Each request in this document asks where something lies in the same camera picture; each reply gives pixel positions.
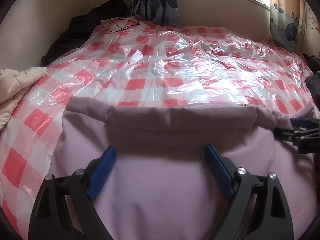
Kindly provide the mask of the beige padded headboard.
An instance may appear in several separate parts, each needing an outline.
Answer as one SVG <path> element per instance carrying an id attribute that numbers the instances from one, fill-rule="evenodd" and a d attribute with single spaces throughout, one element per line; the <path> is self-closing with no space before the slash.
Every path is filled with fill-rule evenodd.
<path id="1" fill-rule="evenodd" d="M 270 36 L 270 11 L 255 0 L 177 0 L 180 27 L 226 27 L 254 41 Z"/>

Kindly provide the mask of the black clothes pile by wall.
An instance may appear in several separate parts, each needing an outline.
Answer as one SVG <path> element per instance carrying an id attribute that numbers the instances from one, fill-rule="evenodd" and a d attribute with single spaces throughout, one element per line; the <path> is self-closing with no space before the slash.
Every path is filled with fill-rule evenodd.
<path id="1" fill-rule="evenodd" d="M 102 20 L 129 16 L 129 9 L 123 0 L 109 0 L 93 8 L 85 15 L 72 18 L 68 29 L 49 47 L 41 58 L 41 66 L 47 67 L 65 53 L 80 48 L 92 35 Z"/>

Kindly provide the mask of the red checkered plastic bed cover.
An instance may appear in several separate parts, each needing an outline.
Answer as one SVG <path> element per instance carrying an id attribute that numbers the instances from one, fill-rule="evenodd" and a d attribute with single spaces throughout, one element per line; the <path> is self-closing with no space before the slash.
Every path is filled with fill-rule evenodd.
<path id="1" fill-rule="evenodd" d="M 139 107 L 249 103 L 293 114 L 311 102 L 310 74 L 296 53 L 224 27 L 104 20 L 82 47 L 49 65 L 1 130 L 1 208 L 26 238 L 73 96 Z"/>

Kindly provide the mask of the black jacket on right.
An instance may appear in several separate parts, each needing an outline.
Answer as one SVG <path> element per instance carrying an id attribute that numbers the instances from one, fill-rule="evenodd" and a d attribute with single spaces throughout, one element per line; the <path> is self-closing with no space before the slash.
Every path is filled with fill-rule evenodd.
<path id="1" fill-rule="evenodd" d="M 308 67 L 312 71 L 312 75 L 308 76 L 305 80 L 306 86 L 310 91 L 312 99 L 317 106 L 320 108 L 320 65 L 319 58 L 315 57 L 315 55 L 308 56 L 306 53 L 303 54 L 304 59 L 307 62 Z"/>

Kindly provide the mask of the pink blue right curtain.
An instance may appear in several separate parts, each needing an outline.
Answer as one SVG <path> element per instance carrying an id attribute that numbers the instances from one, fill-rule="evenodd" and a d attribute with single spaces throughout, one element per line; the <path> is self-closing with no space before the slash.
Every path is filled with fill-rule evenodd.
<path id="1" fill-rule="evenodd" d="M 296 51 L 303 18 L 304 0 L 270 0 L 270 33 L 274 42 L 290 52 Z"/>

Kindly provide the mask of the blue patterned left curtain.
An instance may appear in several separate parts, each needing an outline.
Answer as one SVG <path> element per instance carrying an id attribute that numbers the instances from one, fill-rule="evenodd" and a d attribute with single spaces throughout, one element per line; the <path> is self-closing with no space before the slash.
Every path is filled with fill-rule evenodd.
<path id="1" fill-rule="evenodd" d="M 177 28 L 180 25 L 177 0 L 134 0 L 133 12 L 141 20 Z"/>

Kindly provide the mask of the lilac and purple garment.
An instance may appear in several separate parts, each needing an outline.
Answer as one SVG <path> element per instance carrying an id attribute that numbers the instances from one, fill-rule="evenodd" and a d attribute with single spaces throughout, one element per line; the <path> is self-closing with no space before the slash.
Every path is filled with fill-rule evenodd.
<path id="1" fill-rule="evenodd" d="M 313 156 L 274 139 L 274 128 L 290 128 L 289 116 L 264 106 L 113 107 L 72 97 L 62 127 L 49 169 L 57 177 L 85 168 L 109 145 L 117 150 L 93 202 L 114 239 L 209 237 L 228 199 L 204 160 L 208 144 L 251 174 L 277 174 L 295 238 L 319 210 Z"/>

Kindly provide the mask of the beige quilted jacket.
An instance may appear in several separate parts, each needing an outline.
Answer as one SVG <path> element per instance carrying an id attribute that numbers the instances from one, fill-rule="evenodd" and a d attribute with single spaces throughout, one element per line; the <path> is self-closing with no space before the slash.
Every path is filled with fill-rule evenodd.
<path id="1" fill-rule="evenodd" d="M 32 67 L 24 71 L 1 69 L 1 129 L 8 123 L 18 103 L 32 85 L 47 74 L 46 67 Z"/>

